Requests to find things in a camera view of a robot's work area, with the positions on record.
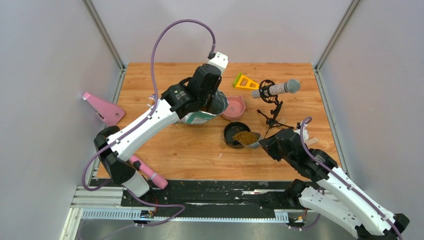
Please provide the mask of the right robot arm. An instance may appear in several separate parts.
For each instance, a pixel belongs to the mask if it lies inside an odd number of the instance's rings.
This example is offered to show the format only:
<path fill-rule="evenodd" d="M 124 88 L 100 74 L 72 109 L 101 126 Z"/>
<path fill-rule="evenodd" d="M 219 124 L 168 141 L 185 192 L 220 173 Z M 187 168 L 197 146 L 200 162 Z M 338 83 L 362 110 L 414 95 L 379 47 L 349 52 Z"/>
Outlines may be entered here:
<path fill-rule="evenodd" d="M 292 209 L 304 207 L 325 216 L 357 240 L 400 240 L 410 223 L 402 213 L 392 213 L 361 190 L 335 160 L 320 149 L 308 148 L 292 129 L 282 129 L 259 141 L 274 160 L 285 160 L 301 176 L 329 191 L 333 200 L 308 183 L 295 179 L 284 191 Z"/>

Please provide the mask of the silver metal scoop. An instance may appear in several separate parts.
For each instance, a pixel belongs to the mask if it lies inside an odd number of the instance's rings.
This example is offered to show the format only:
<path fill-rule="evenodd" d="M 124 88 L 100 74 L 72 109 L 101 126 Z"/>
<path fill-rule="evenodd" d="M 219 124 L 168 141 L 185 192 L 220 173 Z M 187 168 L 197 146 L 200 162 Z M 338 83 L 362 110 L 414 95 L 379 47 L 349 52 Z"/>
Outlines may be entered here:
<path fill-rule="evenodd" d="M 262 135 L 258 132 L 239 131 L 233 135 L 232 139 L 243 147 L 255 149 L 260 147 L 259 141 Z"/>

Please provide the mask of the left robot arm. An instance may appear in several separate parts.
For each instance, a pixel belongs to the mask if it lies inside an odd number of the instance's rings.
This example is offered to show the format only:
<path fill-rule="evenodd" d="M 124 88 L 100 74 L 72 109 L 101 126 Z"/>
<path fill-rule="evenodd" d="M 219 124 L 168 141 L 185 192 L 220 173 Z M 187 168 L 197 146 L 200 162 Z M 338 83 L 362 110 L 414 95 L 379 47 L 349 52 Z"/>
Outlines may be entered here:
<path fill-rule="evenodd" d="M 154 106 L 124 129 L 107 127 L 99 132 L 94 145 L 99 159 L 112 182 L 134 194 L 140 206 L 149 206 L 153 193 L 145 178 L 128 163 L 134 153 L 165 127 L 189 114 L 208 108 L 215 99 L 227 65 L 209 61 L 195 70 L 193 76 L 170 86 Z"/>

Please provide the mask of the green dog food bag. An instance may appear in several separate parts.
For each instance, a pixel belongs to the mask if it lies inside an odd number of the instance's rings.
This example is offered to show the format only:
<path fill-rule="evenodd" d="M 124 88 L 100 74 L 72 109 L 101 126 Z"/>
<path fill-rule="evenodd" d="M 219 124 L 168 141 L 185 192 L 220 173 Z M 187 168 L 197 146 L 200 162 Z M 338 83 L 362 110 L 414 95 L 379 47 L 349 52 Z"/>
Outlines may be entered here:
<path fill-rule="evenodd" d="M 187 125 L 205 124 L 213 118 L 220 116 L 227 109 L 228 105 L 227 97 L 218 89 L 215 96 L 211 98 L 207 110 L 191 112 L 177 122 Z"/>

